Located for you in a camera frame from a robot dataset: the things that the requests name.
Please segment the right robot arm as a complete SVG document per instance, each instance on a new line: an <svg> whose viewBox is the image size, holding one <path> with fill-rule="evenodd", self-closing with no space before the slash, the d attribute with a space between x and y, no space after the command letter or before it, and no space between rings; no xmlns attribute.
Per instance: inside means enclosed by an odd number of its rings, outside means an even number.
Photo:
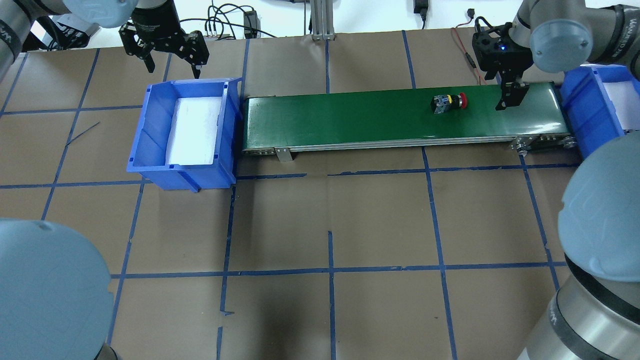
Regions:
<svg viewBox="0 0 640 360"><path fill-rule="evenodd" d="M583 0L524 0L512 22L476 29L487 80L500 76L498 111L521 104L532 65L547 73L585 63L639 78L639 9ZM639 358L639 132L590 153L562 197L558 239L569 276L531 330L520 360Z"/></svg>

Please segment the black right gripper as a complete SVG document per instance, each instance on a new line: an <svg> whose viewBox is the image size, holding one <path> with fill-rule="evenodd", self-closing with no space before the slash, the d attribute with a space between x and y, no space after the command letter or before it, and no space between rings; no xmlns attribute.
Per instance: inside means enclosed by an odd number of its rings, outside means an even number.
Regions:
<svg viewBox="0 0 640 360"><path fill-rule="evenodd" d="M474 21L471 46L478 67L484 73L483 79L490 81L500 76L507 81L500 84L501 95L496 111L518 107L530 90L530 84L515 81L534 64L531 49L511 37L511 32L518 30L518 25L516 20L496 26L487 20Z"/></svg>

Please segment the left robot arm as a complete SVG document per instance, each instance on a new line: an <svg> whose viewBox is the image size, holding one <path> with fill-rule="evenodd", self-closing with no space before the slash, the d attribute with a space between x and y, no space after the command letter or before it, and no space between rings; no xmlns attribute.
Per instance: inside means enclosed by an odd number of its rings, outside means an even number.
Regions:
<svg viewBox="0 0 640 360"><path fill-rule="evenodd" d="M36 19L73 13L103 28L133 25L134 55L149 71L153 40L186 59L198 76L209 53L199 32L185 34L173 0L3 0L1 74L18 59ZM1 358L116 360L106 342L114 294L100 251L84 235L42 219L1 219Z"/></svg>

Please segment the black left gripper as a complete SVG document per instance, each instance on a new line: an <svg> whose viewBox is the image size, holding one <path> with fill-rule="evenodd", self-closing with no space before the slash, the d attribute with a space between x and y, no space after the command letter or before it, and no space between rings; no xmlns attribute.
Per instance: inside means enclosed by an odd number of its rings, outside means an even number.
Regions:
<svg viewBox="0 0 640 360"><path fill-rule="evenodd" d="M151 50L186 57L194 79L201 77L202 68L210 59L204 35L199 30L187 35L180 23L160 23L138 29L134 23L127 22L119 28L119 38L127 55L144 57L146 70L150 74L156 68Z"/></svg>

